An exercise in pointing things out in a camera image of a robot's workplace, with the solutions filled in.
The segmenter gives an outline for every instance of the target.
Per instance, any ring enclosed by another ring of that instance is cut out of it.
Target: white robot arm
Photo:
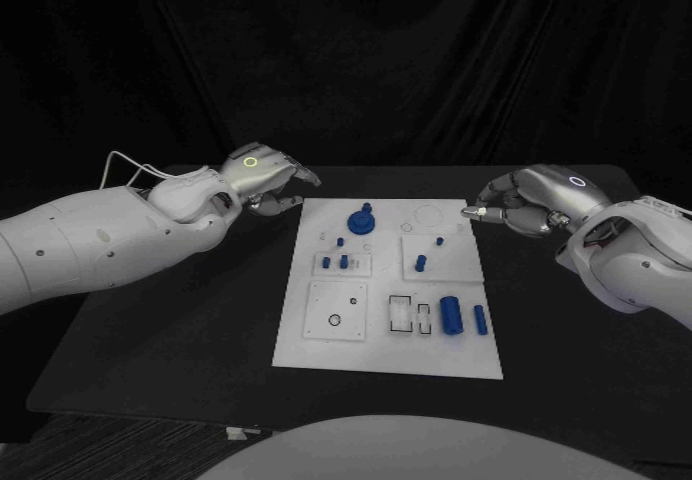
[[[230,153],[218,172],[139,169],[165,178],[146,197],[129,184],[103,189],[103,174],[99,190],[0,221],[0,314],[139,280],[220,243],[243,204],[257,215],[298,205],[301,197],[273,197],[292,176],[319,185],[292,158],[257,143]]]
[[[500,195],[507,208],[485,207]],[[648,196],[612,205],[583,176],[533,165],[492,180],[461,215],[531,237],[567,230],[556,261],[601,302],[624,313],[652,307],[692,330],[690,211]]]

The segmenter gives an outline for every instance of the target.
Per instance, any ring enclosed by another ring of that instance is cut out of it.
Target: black curtain
[[[96,188],[110,149],[164,168],[255,139],[306,165],[612,163],[688,208],[690,19],[674,0],[12,4],[1,216]],[[82,300],[0,318],[0,435]]]

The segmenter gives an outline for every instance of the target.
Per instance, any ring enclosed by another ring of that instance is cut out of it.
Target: wire
[[[105,169],[103,169],[103,177],[100,179],[100,186],[97,187],[99,190],[103,189],[103,186],[105,186],[105,179],[107,178],[107,170],[110,168],[110,160],[112,160],[112,156],[113,155],[118,155],[119,158],[125,159],[131,164],[136,165],[139,168],[136,169],[136,173],[133,174],[132,178],[129,179],[129,181],[126,182],[126,186],[129,186],[133,182],[133,180],[136,179],[136,176],[139,175],[139,172],[144,170],[149,175],[154,175],[155,177],[158,178],[162,178],[164,180],[168,179],[168,178],[188,178],[188,177],[193,177],[194,175],[198,175],[201,172],[204,172],[206,170],[208,170],[208,166],[204,165],[198,170],[194,170],[193,172],[188,172],[188,173],[182,173],[181,175],[169,175],[161,171],[158,171],[148,163],[145,163],[144,165],[138,164],[125,154],[119,153],[118,151],[112,151],[109,154],[107,154],[107,157],[105,159]]]

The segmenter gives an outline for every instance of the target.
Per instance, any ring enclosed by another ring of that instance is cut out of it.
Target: blue cylinder
[[[374,217],[371,216],[371,206],[368,203],[363,203],[363,208],[358,212],[353,213],[347,221],[348,230],[355,235],[366,235],[374,229]]]
[[[472,307],[472,314],[475,316],[478,335],[487,335],[485,313],[482,312],[482,305],[475,305]]]
[[[415,271],[422,272],[425,270],[425,255],[417,255],[417,260],[415,261]]]
[[[442,311],[442,331],[446,335],[458,335],[464,331],[461,323],[461,310],[456,297],[439,299],[439,310]]]

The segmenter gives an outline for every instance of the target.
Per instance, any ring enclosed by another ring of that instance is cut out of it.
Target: black table
[[[293,180],[285,193],[472,201],[511,168],[324,167],[318,189]],[[572,168],[612,201],[635,198],[616,167]],[[299,212],[243,213],[213,250],[89,295],[31,410],[276,430],[351,415],[426,415],[517,430],[615,462],[688,461],[678,439],[692,431],[692,332],[657,311],[631,316],[599,303],[554,264],[562,232],[536,240],[472,225],[504,380],[270,367]]]

